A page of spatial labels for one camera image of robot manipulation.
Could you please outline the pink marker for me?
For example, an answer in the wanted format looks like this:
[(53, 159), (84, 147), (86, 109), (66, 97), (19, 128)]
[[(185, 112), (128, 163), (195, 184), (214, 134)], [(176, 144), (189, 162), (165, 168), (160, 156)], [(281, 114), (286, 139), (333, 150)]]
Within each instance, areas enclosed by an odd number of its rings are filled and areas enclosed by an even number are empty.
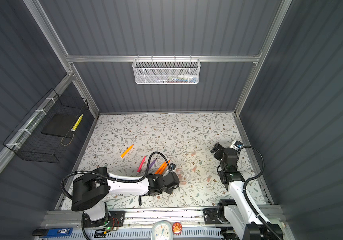
[(144, 156), (144, 157), (142, 158), (141, 162), (140, 162), (140, 165), (139, 165), (139, 167), (138, 167), (138, 169), (137, 169), (137, 172), (138, 172), (138, 173), (141, 172), (141, 169), (142, 169), (142, 166), (143, 166), (143, 164), (144, 164), (144, 162), (145, 162), (145, 159), (146, 159), (146, 156)]

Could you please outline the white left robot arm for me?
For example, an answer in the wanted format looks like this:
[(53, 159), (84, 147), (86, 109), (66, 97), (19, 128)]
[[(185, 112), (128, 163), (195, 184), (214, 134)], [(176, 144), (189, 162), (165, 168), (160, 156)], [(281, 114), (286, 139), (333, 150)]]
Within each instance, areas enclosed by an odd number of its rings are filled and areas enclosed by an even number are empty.
[(176, 173), (168, 172), (165, 176), (145, 174), (140, 178), (122, 178), (111, 175), (105, 167), (93, 171), (75, 171), (72, 193), (66, 196), (71, 200), (73, 212), (83, 212), (91, 222), (109, 219), (107, 205), (103, 199), (109, 195), (158, 196), (172, 194), (180, 185)]

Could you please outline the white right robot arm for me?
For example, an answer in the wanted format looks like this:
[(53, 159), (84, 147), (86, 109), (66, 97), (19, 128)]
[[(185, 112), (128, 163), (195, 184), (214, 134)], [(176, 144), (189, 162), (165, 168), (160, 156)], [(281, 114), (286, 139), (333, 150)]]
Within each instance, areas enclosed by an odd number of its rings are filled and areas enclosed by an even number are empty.
[[(257, 152), (262, 161), (260, 172), (248, 179), (243, 177), (237, 165), (244, 149)], [(220, 181), (233, 198), (232, 202), (219, 202), (218, 220), (231, 224), (240, 240), (282, 240), (284, 233), (280, 225), (273, 224), (263, 214), (247, 190), (249, 182), (257, 180), (264, 173), (265, 160), (261, 152), (253, 146), (244, 146), (242, 142), (235, 141), (227, 148), (215, 143), (211, 153), (220, 162), (217, 167)]]

